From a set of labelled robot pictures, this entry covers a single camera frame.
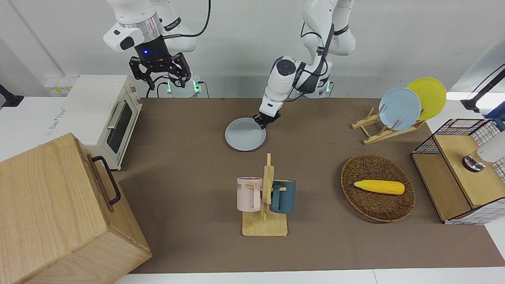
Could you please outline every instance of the plate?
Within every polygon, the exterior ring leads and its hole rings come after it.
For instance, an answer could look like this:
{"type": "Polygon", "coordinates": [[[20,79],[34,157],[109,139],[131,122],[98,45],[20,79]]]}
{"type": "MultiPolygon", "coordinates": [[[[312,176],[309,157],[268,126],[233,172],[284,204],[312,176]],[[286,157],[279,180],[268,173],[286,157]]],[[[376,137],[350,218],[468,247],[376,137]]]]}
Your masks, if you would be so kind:
{"type": "Polygon", "coordinates": [[[407,86],[421,102],[423,113],[419,120],[427,120],[439,114],[445,106],[447,92],[442,83],[434,78],[419,78],[407,86]]]}
{"type": "Polygon", "coordinates": [[[224,132],[226,142],[239,151],[251,151],[263,144],[267,131],[254,121],[252,117],[242,117],[233,120],[224,132]]]}
{"type": "Polygon", "coordinates": [[[379,109],[384,105],[379,114],[380,120],[387,127],[392,128],[399,119],[400,122],[394,130],[405,130],[416,123],[421,112],[421,102],[417,95],[407,88],[396,88],[387,92],[379,103],[379,109]]]}

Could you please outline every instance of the wooden mug holder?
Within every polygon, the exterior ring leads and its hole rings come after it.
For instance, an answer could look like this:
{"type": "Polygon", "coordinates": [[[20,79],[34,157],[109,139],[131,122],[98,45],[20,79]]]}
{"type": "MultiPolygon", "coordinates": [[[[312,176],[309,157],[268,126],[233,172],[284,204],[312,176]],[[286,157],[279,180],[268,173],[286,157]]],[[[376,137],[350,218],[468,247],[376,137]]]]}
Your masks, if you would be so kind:
{"type": "Polygon", "coordinates": [[[372,115],[372,113],[374,112],[374,108],[372,108],[368,112],[368,115],[364,119],[356,120],[355,123],[351,124],[352,129],[360,128],[367,136],[367,138],[363,140],[363,144],[365,144],[365,145],[372,144],[375,142],[383,141],[383,140],[386,140],[389,138],[393,138],[393,137],[396,137],[396,136],[399,136],[399,135],[402,135],[405,133],[415,131],[415,130],[419,129],[419,127],[421,127],[421,125],[423,125],[425,123],[424,120],[418,120],[418,121],[416,121],[416,123],[414,123],[414,125],[412,125],[411,127],[407,128],[407,129],[394,130],[394,128],[400,123],[400,120],[398,119],[391,128],[387,127],[387,125],[384,125],[384,127],[382,127],[382,129],[380,130],[380,132],[378,134],[370,135],[370,133],[368,133],[368,131],[365,129],[365,126],[381,122],[379,115],[382,112],[382,110],[384,109],[385,105],[386,104],[383,104],[381,106],[381,108],[379,109],[379,111],[374,115],[372,115]]]}
{"type": "Polygon", "coordinates": [[[256,212],[242,212],[242,235],[244,236],[287,236],[286,214],[270,211],[272,204],[272,184],[274,182],[274,166],[271,165],[271,154],[267,153],[267,165],[264,168],[262,191],[262,207],[256,212]]]}

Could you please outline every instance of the wicker basket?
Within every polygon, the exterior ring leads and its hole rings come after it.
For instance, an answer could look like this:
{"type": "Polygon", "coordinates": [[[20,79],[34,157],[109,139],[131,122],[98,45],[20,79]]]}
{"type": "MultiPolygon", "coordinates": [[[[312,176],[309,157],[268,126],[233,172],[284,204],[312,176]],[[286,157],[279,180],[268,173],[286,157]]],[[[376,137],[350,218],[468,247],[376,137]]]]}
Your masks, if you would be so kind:
{"type": "Polygon", "coordinates": [[[376,155],[359,155],[349,159],[340,177],[342,190],[350,204],[376,221],[394,222],[407,217],[416,203],[414,187],[407,175],[388,159],[376,155]],[[355,181],[378,179],[399,181],[405,185],[401,195],[373,193],[354,186],[355,181]]]}

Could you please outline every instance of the wooden box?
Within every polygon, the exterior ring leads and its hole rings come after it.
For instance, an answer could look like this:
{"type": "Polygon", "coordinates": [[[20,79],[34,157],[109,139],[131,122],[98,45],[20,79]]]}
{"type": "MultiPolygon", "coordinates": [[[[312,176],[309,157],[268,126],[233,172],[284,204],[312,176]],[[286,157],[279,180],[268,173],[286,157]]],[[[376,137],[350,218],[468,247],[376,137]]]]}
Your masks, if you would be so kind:
{"type": "Polygon", "coordinates": [[[433,135],[440,154],[412,154],[437,213],[446,224],[485,224],[505,212],[505,183],[488,165],[471,172],[462,158],[479,146],[470,135],[433,135]]]}
{"type": "Polygon", "coordinates": [[[0,283],[113,283],[150,257],[121,188],[72,134],[0,163],[0,283]]]}

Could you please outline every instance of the mug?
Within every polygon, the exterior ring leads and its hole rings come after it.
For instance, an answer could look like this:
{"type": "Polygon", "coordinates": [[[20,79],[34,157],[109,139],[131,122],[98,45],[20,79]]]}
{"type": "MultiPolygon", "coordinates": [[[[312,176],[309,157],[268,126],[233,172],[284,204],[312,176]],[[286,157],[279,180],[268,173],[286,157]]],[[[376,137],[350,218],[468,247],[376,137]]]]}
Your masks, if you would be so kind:
{"type": "Polygon", "coordinates": [[[272,204],[270,204],[270,211],[282,214],[293,213],[296,181],[275,179],[272,187],[272,204]]]}
{"type": "Polygon", "coordinates": [[[260,177],[237,178],[237,209],[239,211],[255,212],[261,210],[260,193],[262,185],[263,179],[260,177]]]}

